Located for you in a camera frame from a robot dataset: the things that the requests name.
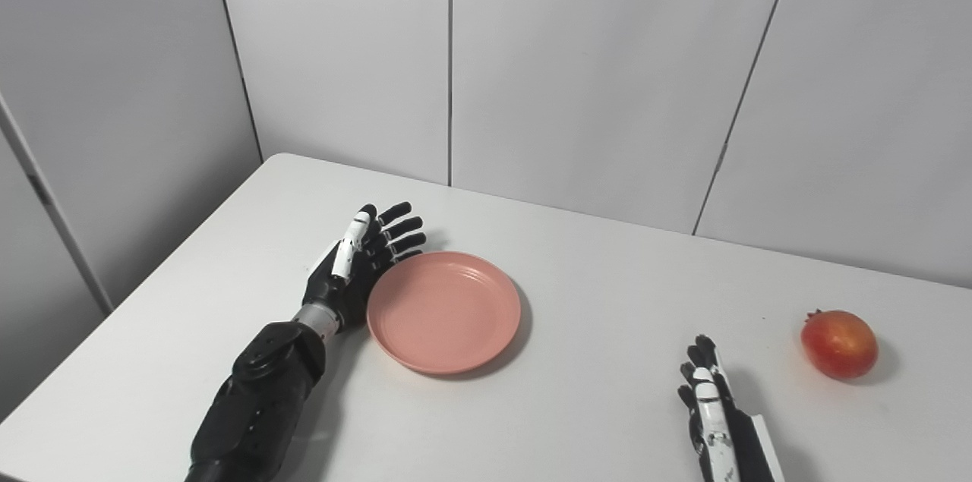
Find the white robotic hand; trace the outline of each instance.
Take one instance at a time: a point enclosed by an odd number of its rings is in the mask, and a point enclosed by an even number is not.
[[[681,365],[688,385],[678,396],[688,406],[688,433],[705,482],[784,482],[763,416],[736,407],[715,343],[695,337],[691,362]]]

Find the black finger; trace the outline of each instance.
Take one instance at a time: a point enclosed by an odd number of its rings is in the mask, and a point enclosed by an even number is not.
[[[692,364],[696,367],[708,368],[709,365],[705,362],[705,355],[699,350],[698,346],[688,346],[688,358],[691,358]]]
[[[698,402],[695,400],[695,393],[692,392],[692,388],[688,385],[683,385],[678,388],[678,398],[688,406],[689,410],[693,410],[698,407]]]
[[[695,378],[693,377],[693,375],[695,374],[695,364],[691,364],[691,362],[683,362],[683,365],[681,365],[681,367],[678,367],[678,370],[681,372],[681,375],[683,375],[683,377],[685,378],[685,381],[687,381],[690,384],[694,384]]]
[[[378,223],[383,227],[387,226],[392,222],[392,220],[400,219],[402,216],[405,216],[410,212],[412,212],[412,204],[407,201],[403,201],[398,205],[392,206],[392,208],[388,209],[388,211],[381,213],[381,215],[378,216]]]
[[[396,225],[382,230],[377,234],[368,244],[365,245],[365,249],[376,253],[378,249],[381,249],[391,241],[395,241],[404,234],[413,232],[422,227],[422,219],[420,216],[413,216],[410,219],[403,220],[402,222],[396,223]]]
[[[406,258],[411,258],[411,257],[413,257],[416,254],[422,254],[422,250],[421,249],[416,249],[416,250],[407,251],[407,253],[400,255],[399,259],[396,260],[396,263],[398,263],[398,262],[400,262],[402,260],[405,260]]]
[[[718,367],[719,362],[715,357],[715,343],[712,342],[712,338],[699,334],[695,337],[695,346],[702,352],[706,367]]]
[[[374,205],[371,205],[371,203],[368,203],[368,205],[362,206],[361,207],[361,211],[358,211],[358,212],[359,213],[368,213],[369,218],[371,218],[372,220],[374,220],[374,216],[378,214],[378,209],[375,209],[374,208]]]
[[[425,242],[426,236],[424,236],[424,233],[413,233],[412,235],[406,235],[395,243],[389,244],[388,250],[392,251],[393,257],[398,257],[398,255],[404,253],[404,251],[422,246]]]

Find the red fruit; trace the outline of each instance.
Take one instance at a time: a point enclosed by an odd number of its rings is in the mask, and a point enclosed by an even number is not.
[[[806,356],[817,370],[835,379],[858,378],[878,361],[878,338],[854,313],[807,313],[800,332]]]

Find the robotic arm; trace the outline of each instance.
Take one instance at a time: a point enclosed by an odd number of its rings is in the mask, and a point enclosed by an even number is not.
[[[280,471],[303,403],[325,370],[325,344],[365,321],[375,282],[426,241],[407,202],[365,205],[307,280],[294,319],[270,323],[244,348],[192,440],[185,482],[268,482]]]
[[[784,482],[763,416],[736,407],[715,343],[695,337],[691,362],[681,365],[688,382],[678,396],[688,406],[688,433],[705,482]]]

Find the white table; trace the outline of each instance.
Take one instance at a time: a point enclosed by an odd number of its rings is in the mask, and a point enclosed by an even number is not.
[[[365,202],[402,199],[437,249],[492,260],[529,308],[492,370],[434,379],[368,337],[329,350],[279,481],[697,481],[677,368],[715,338],[791,482],[966,480],[972,291],[274,156],[0,426],[26,482],[173,482],[233,358],[298,308]],[[857,384],[802,357],[805,313],[881,337]]]

